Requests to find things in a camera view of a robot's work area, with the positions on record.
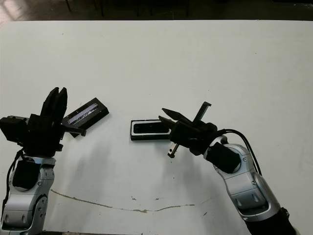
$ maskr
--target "stain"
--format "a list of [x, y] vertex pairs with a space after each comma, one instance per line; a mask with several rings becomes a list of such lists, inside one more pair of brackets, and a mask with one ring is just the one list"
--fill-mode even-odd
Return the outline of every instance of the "stain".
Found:
[[148, 212], [148, 210], [138, 210], [138, 209], [136, 209], [136, 210], [133, 210], [134, 212], [140, 212], [140, 213], [147, 213]]
[[103, 205], [103, 204], [99, 204], [99, 203], [95, 203], [95, 202], [90, 202], [90, 201], [78, 199], [78, 198], [76, 198], [76, 197], [70, 197], [70, 196], [61, 194], [61, 193], [59, 193], [59, 192], [56, 192], [56, 191], [54, 191], [53, 189], [50, 189], [50, 191], [53, 192], [53, 193], [55, 193], [55, 194], [57, 194], [57, 195], [59, 195], [59, 196], [62, 196], [62, 197], [68, 198], [68, 199], [73, 199], [73, 200], [75, 200], [75, 201], [85, 202], [85, 203], [89, 203], [89, 204], [96, 205], [96, 206], [106, 207], [106, 208], [115, 209], [115, 210], [120, 210], [120, 211], [128, 211], [128, 212], [139, 212], [139, 213], [160, 212], [160, 211], [167, 210], [167, 209], [171, 209], [171, 208], [193, 207], [193, 206], [195, 206], [195, 204], [186, 204], [186, 205], [178, 205], [178, 206], [164, 207], [164, 208], [161, 208], [161, 209], [158, 209], [158, 210], [146, 210], [146, 209], [144, 209], [144, 210], [139, 210], [139, 209], [131, 210], [131, 209], [126, 209], [126, 208], [111, 207], [111, 206], [108, 206], [108, 205]]

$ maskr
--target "white table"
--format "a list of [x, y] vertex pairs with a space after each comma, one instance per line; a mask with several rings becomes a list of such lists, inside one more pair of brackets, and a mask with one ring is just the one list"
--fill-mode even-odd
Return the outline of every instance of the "white table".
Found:
[[[162, 107], [193, 118], [208, 101], [203, 120], [246, 135], [292, 225], [311, 233], [312, 22], [17, 22], [1, 29], [0, 54], [0, 117], [39, 114], [56, 86], [67, 114], [94, 97], [110, 111], [86, 137], [65, 135], [46, 230], [248, 235], [211, 163], [130, 141], [132, 119]], [[18, 149], [0, 135], [1, 199]]]

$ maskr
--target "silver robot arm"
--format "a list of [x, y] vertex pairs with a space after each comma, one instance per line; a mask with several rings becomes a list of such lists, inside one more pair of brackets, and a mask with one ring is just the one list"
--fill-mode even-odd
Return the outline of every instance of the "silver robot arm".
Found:
[[[264, 180], [252, 148], [245, 136], [232, 129], [218, 130], [212, 123], [201, 121], [211, 104], [204, 102], [193, 121], [181, 113], [164, 109], [176, 122], [159, 116], [164, 126], [171, 129], [173, 142], [168, 156], [175, 157], [179, 145], [189, 148], [194, 155], [203, 154], [221, 175], [227, 193], [252, 235], [299, 234], [289, 222], [289, 213], [281, 208]], [[224, 136], [237, 134], [246, 144], [229, 144]]]
[[[10, 195], [2, 213], [1, 235], [38, 235], [42, 232], [48, 194], [54, 181], [54, 165], [54, 158], [23, 155], [18, 159], [9, 178]], [[29, 180], [26, 173], [33, 174], [34, 180]]]
[[300, 235], [291, 226], [286, 209], [281, 208], [265, 179], [256, 172], [251, 153], [239, 144], [228, 144], [225, 136], [217, 137], [206, 150], [207, 156], [216, 143], [238, 154], [240, 164], [232, 173], [225, 173], [214, 165], [223, 178], [227, 193], [252, 235]]

